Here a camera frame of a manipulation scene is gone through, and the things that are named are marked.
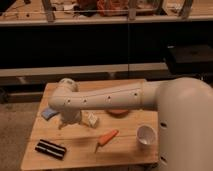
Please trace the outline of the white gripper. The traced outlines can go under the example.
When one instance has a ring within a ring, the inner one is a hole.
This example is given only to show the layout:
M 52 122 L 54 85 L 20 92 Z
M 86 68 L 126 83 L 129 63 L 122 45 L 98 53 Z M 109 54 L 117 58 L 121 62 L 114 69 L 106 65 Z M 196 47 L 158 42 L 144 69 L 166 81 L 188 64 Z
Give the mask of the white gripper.
M 84 120 L 80 110 L 69 110 L 60 113 L 60 121 L 58 124 L 58 130 L 64 127 L 64 124 L 76 124 L 79 123 L 81 126 L 85 126 Z

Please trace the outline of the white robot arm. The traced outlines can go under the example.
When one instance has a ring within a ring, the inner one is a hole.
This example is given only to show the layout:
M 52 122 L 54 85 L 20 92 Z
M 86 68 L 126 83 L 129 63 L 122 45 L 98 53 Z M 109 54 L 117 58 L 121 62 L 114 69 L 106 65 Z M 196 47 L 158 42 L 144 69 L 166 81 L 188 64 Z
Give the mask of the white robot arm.
M 144 109 L 158 114 L 159 171 L 213 171 L 213 87 L 189 77 L 79 91 L 63 79 L 49 98 L 61 120 L 82 110 Z

